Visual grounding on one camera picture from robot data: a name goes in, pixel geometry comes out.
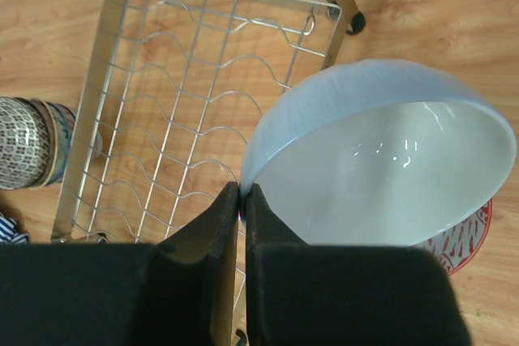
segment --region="red patterned dish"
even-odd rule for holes
[[[447,274],[451,275],[476,255],[487,236],[491,216],[492,200],[489,200],[461,223],[414,247],[432,253]]]

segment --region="striped cloth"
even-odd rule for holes
[[[28,243],[29,235],[19,233],[18,224],[13,218],[6,218],[0,213],[0,245],[7,243]]]

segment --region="wavy wire rack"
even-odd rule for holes
[[[292,8],[278,6],[292,2]],[[119,7],[118,31],[101,23],[97,40],[116,38],[94,134],[76,131],[61,202],[75,200],[72,237],[159,242],[200,214],[229,180],[261,115],[318,71],[336,23],[329,5],[308,0],[105,0]],[[95,79],[87,79],[85,91]],[[86,92],[79,108],[91,105]],[[79,190],[69,183],[79,172]],[[238,235],[237,293],[244,284],[244,234]]]

